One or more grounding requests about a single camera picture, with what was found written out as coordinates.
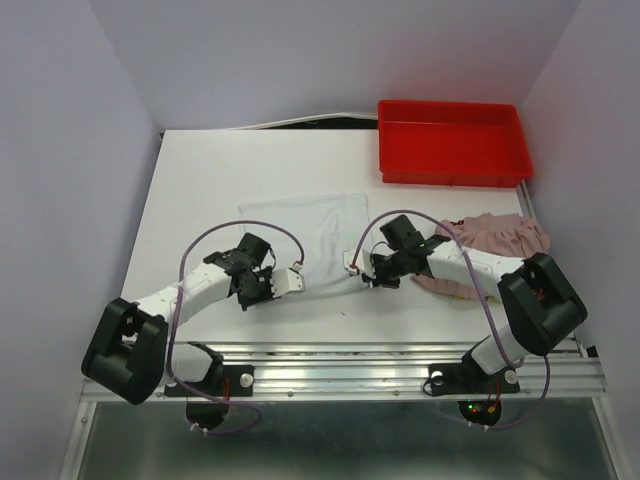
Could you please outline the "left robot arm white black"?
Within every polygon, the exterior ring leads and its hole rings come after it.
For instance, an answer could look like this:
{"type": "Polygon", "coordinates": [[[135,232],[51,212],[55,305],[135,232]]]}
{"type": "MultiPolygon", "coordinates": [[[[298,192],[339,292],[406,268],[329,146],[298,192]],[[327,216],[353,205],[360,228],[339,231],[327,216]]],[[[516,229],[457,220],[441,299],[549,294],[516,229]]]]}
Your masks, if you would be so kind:
{"type": "Polygon", "coordinates": [[[117,298],[104,309],[81,363],[82,374],[133,405],[167,384],[199,393],[221,386],[223,357],[203,343],[178,344],[178,328],[212,304],[235,297],[243,310],[299,287],[296,271],[264,266],[271,246],[247,233],[176,283],[147,297],[117,298]]]}

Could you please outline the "white skirt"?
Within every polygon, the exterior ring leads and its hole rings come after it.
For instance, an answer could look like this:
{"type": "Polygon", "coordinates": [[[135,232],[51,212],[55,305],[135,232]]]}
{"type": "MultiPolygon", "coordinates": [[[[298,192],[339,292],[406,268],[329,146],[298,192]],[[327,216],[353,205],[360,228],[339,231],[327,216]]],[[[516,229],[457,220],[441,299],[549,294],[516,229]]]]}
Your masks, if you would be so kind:
{"type": "Polygon", "coordinates": [[[357,246],[370,223],[363,193],[297,197],[239,207],[239,218],[279,226],[305,250],[302,275],[306,291],[285,297],[289,303],[357,292],[365,284],[348,275],[343,254],[357,246]]]}

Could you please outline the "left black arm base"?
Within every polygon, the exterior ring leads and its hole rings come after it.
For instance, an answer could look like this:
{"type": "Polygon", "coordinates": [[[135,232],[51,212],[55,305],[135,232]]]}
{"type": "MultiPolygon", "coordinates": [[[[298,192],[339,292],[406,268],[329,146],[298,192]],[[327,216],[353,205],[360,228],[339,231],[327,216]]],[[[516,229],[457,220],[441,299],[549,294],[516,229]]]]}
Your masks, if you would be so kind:
{"type": "Polygon", "coordinates": [[[171,366],[163,378],[163,393],[187,400],[185,416],[191,430],[205,436],[230,435],[261,422],[256,404],[232,399],[253,395],[253,366],[226,366],[221,353],[199,342],[177,345],[171,366]]]}

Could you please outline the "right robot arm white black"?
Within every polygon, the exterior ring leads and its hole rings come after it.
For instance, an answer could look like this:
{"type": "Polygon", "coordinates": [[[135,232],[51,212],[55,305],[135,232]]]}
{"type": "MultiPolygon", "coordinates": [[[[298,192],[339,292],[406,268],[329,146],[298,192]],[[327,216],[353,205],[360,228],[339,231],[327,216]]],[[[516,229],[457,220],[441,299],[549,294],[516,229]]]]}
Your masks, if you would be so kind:
{"type": "Polygon", "coordinates": [[[545,356],[587,318],[585,304],[546,253],[528,258],[505,257],[465,247],[452,229],[445,236],[428,238],[408,216],[396,217],[380,227],[389,254],[363,249],[344,255],[345,270],[370,287],[395,289],[408,275],[454,281],[471,287],[485,312],[491,334],[468,352],[460,366],[463,384],[482,390],[496,373],[528,355],[545,356]]]}

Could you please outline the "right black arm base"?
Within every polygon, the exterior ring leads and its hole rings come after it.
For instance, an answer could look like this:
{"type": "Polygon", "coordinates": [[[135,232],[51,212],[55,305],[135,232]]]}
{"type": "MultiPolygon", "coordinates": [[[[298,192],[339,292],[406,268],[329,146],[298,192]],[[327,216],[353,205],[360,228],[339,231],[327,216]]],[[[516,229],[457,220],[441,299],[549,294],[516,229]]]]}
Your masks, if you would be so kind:
{"type": "Polygon", "coordinates": [[[432,398],[463,396],[458,401],[463,419],[489,429],[501,418],[502,397],[517,394],[521,389],[514,369],[501,367],[496,373],[485,373],[472,357],[476,348],[474,345],[459,362],[432,363],[422,392],[432,398]]]}

